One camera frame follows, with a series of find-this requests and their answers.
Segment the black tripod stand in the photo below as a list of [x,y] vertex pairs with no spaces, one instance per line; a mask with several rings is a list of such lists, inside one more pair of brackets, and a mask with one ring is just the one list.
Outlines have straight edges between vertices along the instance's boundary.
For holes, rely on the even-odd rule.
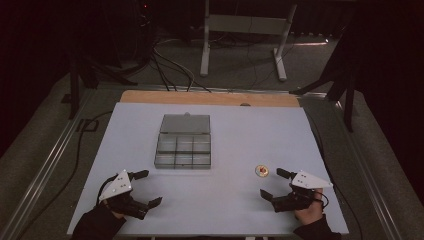
[[339,101],[345,94],[343,120],[346,128],[352,132],[352,114],[354,100],[354,70],[357,65],[357,52],[355,50],[355,37],[352,32],[346,30],[338,41],[330,59],[320,77],[304,87],[291,90],[290,94],[304,95],[311,90],[332,82],[330,90],[326,94],[328,101]]
[[69,60],[70,92],[62,98],[62,102],[70,105],[70,119],[74,119],[80,109],[80,84],[83,84],[85,88],[89,89],[96,89],[99,85],[99,80],[96,77],[95,71],[105,74],[122,85],[136,86],[135,82],[129,81],[117,73],[114,73],[91,57],[83,56],[72,51],[70,51],[67,56]]

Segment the person's right hand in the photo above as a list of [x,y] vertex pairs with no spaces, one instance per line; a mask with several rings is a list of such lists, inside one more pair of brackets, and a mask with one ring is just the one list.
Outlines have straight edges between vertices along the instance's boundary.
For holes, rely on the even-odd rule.
[[314,190],[315,200],[310,204],[306,209],[295,210],[294,214],[297,220],[300,221],[302,225],[309,225],[323,217],[323,189],[317,188]]

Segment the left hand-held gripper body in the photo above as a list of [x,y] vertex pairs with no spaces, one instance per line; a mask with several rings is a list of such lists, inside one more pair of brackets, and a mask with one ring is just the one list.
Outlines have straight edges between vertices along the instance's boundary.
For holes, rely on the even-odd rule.
[[100,187],[98,203],[107,200],[113,211],[143,220],[149,208],[147,204],[137,202],[131,196],[133,187],[128,173],[127,170],[122,170],[108,178]]

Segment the white metal stand frame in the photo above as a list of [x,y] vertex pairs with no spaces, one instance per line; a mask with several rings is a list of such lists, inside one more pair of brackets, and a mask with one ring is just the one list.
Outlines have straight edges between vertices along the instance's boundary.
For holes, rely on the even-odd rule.
[[286,81],[287,73],[283,62],[283,50],[288,39],[289,30],[291,29],[296,10],[297,4],[291,3],[285,18],[211,14],[210,0],[205,0],[204,38],[200,75],[206,77],[209,73],[209,34],[211,31],[224,33],[251,33],[278,35],[281,37],[278,47],[273,49],[273,58],[278,79],[280,81]]

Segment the white table mat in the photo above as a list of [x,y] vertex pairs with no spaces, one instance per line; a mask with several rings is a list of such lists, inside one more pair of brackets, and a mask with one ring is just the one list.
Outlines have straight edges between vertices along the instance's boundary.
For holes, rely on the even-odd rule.
[[[158,169],[157,138],[165,114],[210,116],[210,169]],[[257,165],[269,175],[255,174]],[[277,213],[260,196],[289,192],[277,168],[328,173],[301,108],[119,103],[115,106],[72,220],[92,209],[99,187],[122,170],[148,170],[133,182],[133,197],[161,204],[145,219],[128,218],[123,236],[284,236],[298,226],[292,213]]]

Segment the clear plastic compartment box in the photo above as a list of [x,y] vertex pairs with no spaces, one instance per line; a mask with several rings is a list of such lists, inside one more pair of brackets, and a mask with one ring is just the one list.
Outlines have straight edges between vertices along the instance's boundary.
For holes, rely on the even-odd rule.
[[211,150],[209,115],[165,114],[154,165],[158,169],[210,169]]

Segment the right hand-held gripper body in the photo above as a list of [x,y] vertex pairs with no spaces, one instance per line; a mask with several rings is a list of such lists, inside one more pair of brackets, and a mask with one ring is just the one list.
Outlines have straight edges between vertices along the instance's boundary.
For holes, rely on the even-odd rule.
[[286,196],[273,197],[271,204],[275,212],[306,209],[315,200],[315,189],[324,189],[333,186],[331,182],[305,171],[296,173],[295,178],[289,180],[289,187],[292,191]]

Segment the person's left hand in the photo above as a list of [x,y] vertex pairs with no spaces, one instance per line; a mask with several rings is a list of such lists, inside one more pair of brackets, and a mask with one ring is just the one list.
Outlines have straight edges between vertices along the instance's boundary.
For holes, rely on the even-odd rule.
[[125,215],[122,213],[115,212],[109,206],[107,200],[102,201],[102,204],[113,214],[113,216],[117,219],[125,219]]

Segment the aluminium floor rail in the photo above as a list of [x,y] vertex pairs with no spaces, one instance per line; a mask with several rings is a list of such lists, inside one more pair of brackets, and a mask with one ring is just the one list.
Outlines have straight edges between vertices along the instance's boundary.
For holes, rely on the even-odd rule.
[[73,133],[75,132],[78,121],[81,119],[82,111],[92,98],[93,94],[94,90],[84,91],[81,100],[79,101],[79,109],[76,111],[74,118],[67,121],[63,131],[55,142],[55,145],[50,150],[48,157],[29,184],[6,226],[0,232],[0,240],[18,239],[18,235],[23,230],[39,196],[43,192],[44,187],[46,186]]
[[399,228],[396,225],[393,216],[388,208],[386,201],[383,198],[381,191],[378,188],[371,169],[368,166],[365,156],[360,149],[360,145],[356,140],[354,134],[350,132],[345,126],[344,110],[340,102],[332,103],[333,111],[342,131],[347,138],[348,146],[353,155],[354,163],[359,171],[359,175],[364,183],[366,191],[374,207],[374,211],[378,216],[379,222],[387,236],[388,240],[403,240]]

